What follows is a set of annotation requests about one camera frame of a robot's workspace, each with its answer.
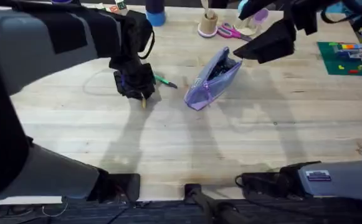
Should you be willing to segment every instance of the blue cup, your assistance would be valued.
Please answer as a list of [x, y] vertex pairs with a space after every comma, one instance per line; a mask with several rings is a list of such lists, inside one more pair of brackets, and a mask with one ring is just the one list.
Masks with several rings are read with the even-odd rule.
[[50, 0], [52, 4], [79, 4], [81, 5], [80, 0]]
[[146, 17], [152, 26], [162, 26], [166, 22], [164, 0], [146, 0]]

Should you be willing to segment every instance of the pencil case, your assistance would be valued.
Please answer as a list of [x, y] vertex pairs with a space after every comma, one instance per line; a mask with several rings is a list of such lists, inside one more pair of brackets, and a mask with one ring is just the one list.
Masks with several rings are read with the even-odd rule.
[[228, 57], [229, 48], [224, 47], [200, 72], [188, 92], [185, 103], [192, 109], [201, 110], [218, 96], [232, 83], [242, 61], [236, 62]]

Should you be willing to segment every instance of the marker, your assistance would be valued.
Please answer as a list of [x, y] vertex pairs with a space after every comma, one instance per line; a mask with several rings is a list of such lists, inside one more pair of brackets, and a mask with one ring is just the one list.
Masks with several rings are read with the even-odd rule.
[[159, 80], [160, 82], [164, 83], [165, 85], [168, 85], [173, 88], [178, 88], [174, 83], [169, 82], [168, 80], [164, 79], [163, 77], [160, 77], [158, 75], [155, 75], [155, 79]]
[[143, 109], [146, 108], [146, 99], [145, 99], [145, 97], [142, 98], [142, 108]]

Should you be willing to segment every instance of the cable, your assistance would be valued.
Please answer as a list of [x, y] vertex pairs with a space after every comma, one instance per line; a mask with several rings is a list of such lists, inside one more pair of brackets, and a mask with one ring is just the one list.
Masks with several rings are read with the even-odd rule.
[[[238, 175], [235, 178], [236, 185], [239, 186], [239, 187], [242, 186], [241, 187], [242, 189], [246, 188], [246, 186], [241, 185], [241, 184], [238, 183], [237, 180], [239, 178], [241, 178], [240, 175]], [[247, 202], [253, 204], [253, 205], [263, 207], [263, 208], [272, 209], [272, 210], [278, 210], [278, 211], [281, 211], [281, 212], [294, 213], [294, 214], [297, 214], [297, 215], [303, 215], [303, 216], [310, 217], [310, 218], [322, 218], [322, 219], [325, 219], [325, 218], [352, 218], [352, 219], [355, 219], [355, 220], [362, 220], [362, 215], [350, 215], [350, 214], [339, 214], [339, 213], [328, 213], [328, 214], [325, 214], [325, 213], [322, 213], [322, 214], [321, 213], [309, 213], [309, 212], [302, 212], [302, 211], [298, 211], [298, 210], [278, 207], [278, 206], [274, 206], [274, 205], [266, 205], [266, 204], [263, 204], [263, 203], [256, 202], [254, 200], [248, 199], [247, 196], [244, 194], [244, 192], [243, 192], [243, 195], [244, 195], [245, 200]]]
[[120, 217], [124, 212], [126, 212], [128, 209], [130, 209], [131, 207], [128, 208], [124, 208], [122, 211], [118, 212], [117, 215], [115, 215], [112, 219], [110, 219], [109, 222], [107, 222], [107, 224], [111, 224], [113, 223], [118, 217]]
[[151, 206], [149, 206], [152, 203], [153, 202], [150, 201], [150, 202], [148, 202], [148, 203], [146, 203], [144, 205], [136, 204], [134, 206], [134, 208], [139, 208], [139, 209], [164, 209], [164, 208], [178, 208], [179, 206], [184, 205], [184, 202], [182, 201], [182, 202], [179, 202], [179, 203], [177, 203], [175, 205], [163, 205], [163, 206], [160, 206], [160, 207], [151, 207]]
[[48, 217], [58, 217], [59, 215], [63, 214], [66, 211], [68, 206], [69, 206], [69, 203], [66, 203], [66, 206], [64, 207], [64, 209], [61, 212], [59, 212], [58, 214], [55, 214], [55, 215], [49, 215], [49, 214], [45, 213], [45, 205], [44, 205], [44, 206], [42, 206], [42, 213]]
[[359, 14], [356, 14], [356, 13], [353, 13], [349, 16], [346, 16], [345, 18], [342, 18], [338, 21], [333, 21], [331, 19], [329, 19], [329, 17], [326, 15], [326, 10], [327, 8], [323, 9], [322, 12], [320, 12], [320, 17], [322, 18], [322, 20], [328, 24], [336, 24], [336, 23], [339, 23], [339, 22], [345, 22], [345, 21], [348, 21], [350, 19], [354, 19], [358, 16], [360, 16]]
[[40, 218], [45, 218], [45, 217], [31, 218], [31, 219], [29, 219], [29, 220], [26, 220], [26, 221], [23, 221], [23, 222], [19, 222], [19, 223], [17, 223], [17, 224], [29, 223], [29, 222], [32, 222], [32, 221], [34, 221], [34, 220], [38, 220], [38, 219], [40, 219]]
[[155, 45], [155, 32], [154, 32], [153, 29], [151, 30], [151, 34], [152, 34], [153, 36], [151, 37], [151, 42], [150, 42], [149, 49], [148, 49], [148, 51], [147, 51], [147, 53], [146, 53], [145, 56], [143, 56], [143, 57], [138, 56], [139, 59], [144, 60], [144, 59], [148, 58], [148, 57], [149, 57], [149, 54], [150, 54], [150, 52], [151, 52], [151, 49], [153, 49], [153, 46]]
[[37, 207], [32, 206], [31, 208], [25, 209], [25, 212], [21, 212], [21, 213], [17, 213], [15, 215], [8, 215], [9, 211], [12, 211], [12, 213], [15, 213], [12, 209], [12, 207], [9, 207], [6, 211], [5, 215], [0, 216], [0, 218], [19, 218], [19, 217], [23, 217], [25, 215], [28, 215], [30, 213], [32, 213], [33, 211], [35, 211]]
[[362, 6], [355, 0], [342, 0], [342, 2], [349, 10], [362, 14]]

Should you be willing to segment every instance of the scissors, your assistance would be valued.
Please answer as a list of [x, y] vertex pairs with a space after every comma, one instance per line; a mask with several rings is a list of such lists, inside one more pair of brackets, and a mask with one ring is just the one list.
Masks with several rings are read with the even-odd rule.
[[217, 33], [221, 37], [225, 38], [238, 38], [246, 41], [251, 41], [251, 37], [241, 34], [239, 31], [235, 30], [229, 23], [224, 22], [220, 27], [218, 27]]

